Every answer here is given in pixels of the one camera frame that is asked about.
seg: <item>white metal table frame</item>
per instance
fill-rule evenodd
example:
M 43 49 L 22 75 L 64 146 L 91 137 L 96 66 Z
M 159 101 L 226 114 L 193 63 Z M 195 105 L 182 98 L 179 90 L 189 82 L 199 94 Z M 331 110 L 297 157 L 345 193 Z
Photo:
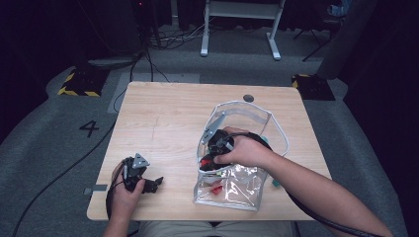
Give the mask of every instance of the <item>white metal table frame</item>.
M 271 47 L 274 59 L 280 60 L 281 55 L 278 51 L 277 44 L 275 43 L 275 34 L 283 13 L 284 3 L 285 0 L 282 0 L 280 4 L 218 2 L 207 0 L 201 56 L 208 56 L 209 54 L 210 16 L 235 17 L 274 20 L 272 32 L 266 33 L 266 36 L 268 38 L 269 46 Z

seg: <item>light wood tabletop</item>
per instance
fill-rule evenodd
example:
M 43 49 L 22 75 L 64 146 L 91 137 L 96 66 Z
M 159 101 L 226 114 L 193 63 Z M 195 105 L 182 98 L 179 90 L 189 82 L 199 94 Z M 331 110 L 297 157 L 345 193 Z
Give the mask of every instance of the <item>light wood tabletop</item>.
M 150 162 L 143 178 L 164 177 L 164 181 L 156 194 L 140 197 L 134 220 L 310 220 L 283 188 L 271 184 L 271 177 L 265 182 L 258 211 L 193 203 L 197 147 L 210 114 L 216 105 L 242 101 L 247 94 L 281 125 L 290 143 L 286 157 L 330 179 L 295 88 L 131 82 L 96 184 L 109 188 L 115 167 L 139 153 Z M 93 192 L 87 209 L 90 219 L 108 219 L 106 195 Z

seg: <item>gray floor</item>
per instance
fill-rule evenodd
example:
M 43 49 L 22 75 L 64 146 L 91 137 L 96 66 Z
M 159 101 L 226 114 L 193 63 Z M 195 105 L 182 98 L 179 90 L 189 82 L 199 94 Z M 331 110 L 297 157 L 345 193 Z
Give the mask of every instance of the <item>gray floor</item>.
M 165 74 L 199 75 L 200 83 L 211 84 L 289 87 L 292 75 L 316 71 L 327 48 L 301 62 L 316 48 L 314 38 L 303 34 L 293 40 L 296 33 L 278 32 L 276 41 L 283 58 L 275 61 L 264 35 L 268 30 L 212 33 L 208 57 L 200 57 L 198 38 L 176 49 L 151 49 L 151 60 Z M 111 72 L 100 98 L 58 96 L 71 69 L 51 78 L 46 87 L 49 99 L 23 119 L 0 146 L 0 236 L 12 235 L 19 217 L 37 193 L 91 150 L 118 116 L 109 107 L 129 68 Z M 148 61 L 141 59 L 133 72 L 150 73 Z M 342 101 L 345 84 L 339 80 L 329 84 L 336 101 L 304 101 L 304 105 L 332 178 L 369 206 L 395 236 L 407 236 L 397 195 Z M 79 127 L 91 120 L 100 129 L 88 138 L 88 131 Z M 86 217 L 89 197 L 82 193 L 96 183 L 109 140 L 107 136 L 34 202 L 18 236 L 102 235 L 106 222 Z M 299 222 L 298 226 L 302 236 L 331 236 L 314 221 Z

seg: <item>clear pouch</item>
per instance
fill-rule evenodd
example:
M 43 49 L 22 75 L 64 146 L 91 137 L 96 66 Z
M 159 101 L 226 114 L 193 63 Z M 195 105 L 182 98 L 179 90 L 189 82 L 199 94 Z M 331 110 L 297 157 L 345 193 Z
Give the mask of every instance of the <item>clear pouch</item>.
M 278 154 L 285 155 L 290 147 L 272 113 L 251 103 L 231 101 L 217 105 L 205 131 L 214 125 L 219 129 L 232 126 L 256 133 Z M 261 168 L 238 164 L 214 171 L 201 170 L 201 160 L 208 154 L 205 137 L 206 133 L 197 149 L 198 180 L 194 187 L 194 203 L 257 211 L 268 173 Z

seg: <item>forearm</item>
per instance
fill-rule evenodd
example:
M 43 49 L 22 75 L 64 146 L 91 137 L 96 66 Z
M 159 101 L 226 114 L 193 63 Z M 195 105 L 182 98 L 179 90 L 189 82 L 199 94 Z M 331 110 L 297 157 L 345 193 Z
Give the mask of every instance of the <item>forearm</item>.
M 128 226 L 129 219 L 111 217 L 105 230 L 104 237 L 126 237 Z
M 385 225 L 354 195 L 337 183 L 272 153 L 262 168 L 318 215 L 351 228 L 391 236 Z

